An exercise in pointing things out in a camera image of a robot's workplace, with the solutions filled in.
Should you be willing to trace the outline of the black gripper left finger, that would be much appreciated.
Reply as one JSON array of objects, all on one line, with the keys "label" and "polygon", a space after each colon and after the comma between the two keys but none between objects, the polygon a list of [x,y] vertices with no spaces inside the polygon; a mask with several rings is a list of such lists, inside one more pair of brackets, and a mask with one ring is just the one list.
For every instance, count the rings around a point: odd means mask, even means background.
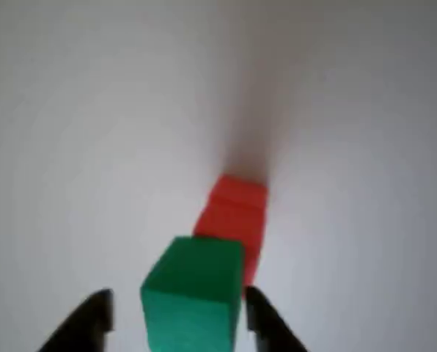
[{"label": "black gripper left finger", "polygon": [[114,293],[105,288],[89,295],[59,325],[39,351],[102,352],[114,330]]}]

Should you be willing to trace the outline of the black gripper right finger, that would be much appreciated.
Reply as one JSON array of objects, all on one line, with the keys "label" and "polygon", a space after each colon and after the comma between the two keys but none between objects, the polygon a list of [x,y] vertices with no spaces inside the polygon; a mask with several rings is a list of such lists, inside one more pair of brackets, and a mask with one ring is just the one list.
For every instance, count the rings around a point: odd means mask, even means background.
[{"label": "black gripper right finger", "polygon": [[247,328],[254,333],[256,351],[309,351],[259,288],[247,286],[245,301]]}]

